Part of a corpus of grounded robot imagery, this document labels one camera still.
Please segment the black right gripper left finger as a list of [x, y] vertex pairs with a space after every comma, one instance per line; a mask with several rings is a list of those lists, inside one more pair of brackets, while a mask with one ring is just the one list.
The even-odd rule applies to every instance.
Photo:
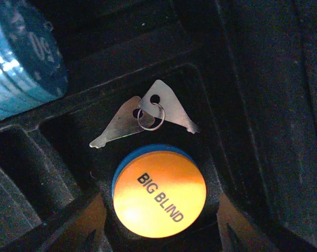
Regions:
[[6, 251], [111, 251], [101, 193], [83, 195], [6, 246]]

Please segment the blue small blind button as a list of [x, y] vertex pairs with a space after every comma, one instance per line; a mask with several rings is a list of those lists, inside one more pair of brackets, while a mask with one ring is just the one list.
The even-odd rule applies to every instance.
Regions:
[[132, 151], [130, 154], [128, 154], [118, 165], [116, 171], [114, 172], [113, 179], [112, 179], [112, 185], [111, 185], [112, 196], [114, 196], [114, 188], [115, 188], [116, 182], [117, 182], [121, 172], [124, 170], [124, 168], [131, 161], [138, 158], [139, 156], [147, 154], [147, 153], [151, 153], [151, 152], [156, 152], [156, 151], [174, 152], [174, 153], [180, 154], [180, 155], [188, 158], [194, 164], [196, 164], [196, 162], [192, 159], [192, 157], [189, 154], [187, 154], [185, 151], [183, 151], [182, 149], [180, 149], [178, 147], [168, 145], [168, 144], [163, 144], [163, 143], [149, 144], [149, 145], [142, 146], [142, 147]]

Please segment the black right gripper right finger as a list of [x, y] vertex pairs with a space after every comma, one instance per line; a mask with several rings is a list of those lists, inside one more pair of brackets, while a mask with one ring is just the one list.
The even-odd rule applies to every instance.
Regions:
[[226, 194], [221, 194], [219, 198], [217, 223], [222, 251], [279, 251], [234, 206]]

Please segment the blue poker chip stack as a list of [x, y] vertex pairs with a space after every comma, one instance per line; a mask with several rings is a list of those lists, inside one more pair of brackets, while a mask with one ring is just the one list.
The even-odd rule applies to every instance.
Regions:
[[28, 1], [0, 1], [0, 121], [65, 95], [67, 70], [52, 29]]

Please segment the yellow big blind button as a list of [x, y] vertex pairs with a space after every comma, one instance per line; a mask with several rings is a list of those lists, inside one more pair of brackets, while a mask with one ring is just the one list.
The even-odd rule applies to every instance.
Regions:
[[171, 151], [140, 155], [122, 169], [113, 190], [113, 207], [131, 232], [148, 238], [180, 233], [200, 215], [205, 180], [196, 164]]

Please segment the black poker set case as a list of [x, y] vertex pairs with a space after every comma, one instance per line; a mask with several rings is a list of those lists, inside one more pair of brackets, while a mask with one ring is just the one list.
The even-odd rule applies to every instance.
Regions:
[[[53, 26], [68, 89], [0, 121], [0, 251], [91, 193], [111, 251], [222, 251], [221, 194], [280, 251], [317, 251], [317, 1], [28, 2]], [[165, 121], [91, 148], [156, 80], [200, 132]], [[120, 222], [111, 185], [157, 143], [192, 157], [207, 194], [184, 231], [148, 238]]]

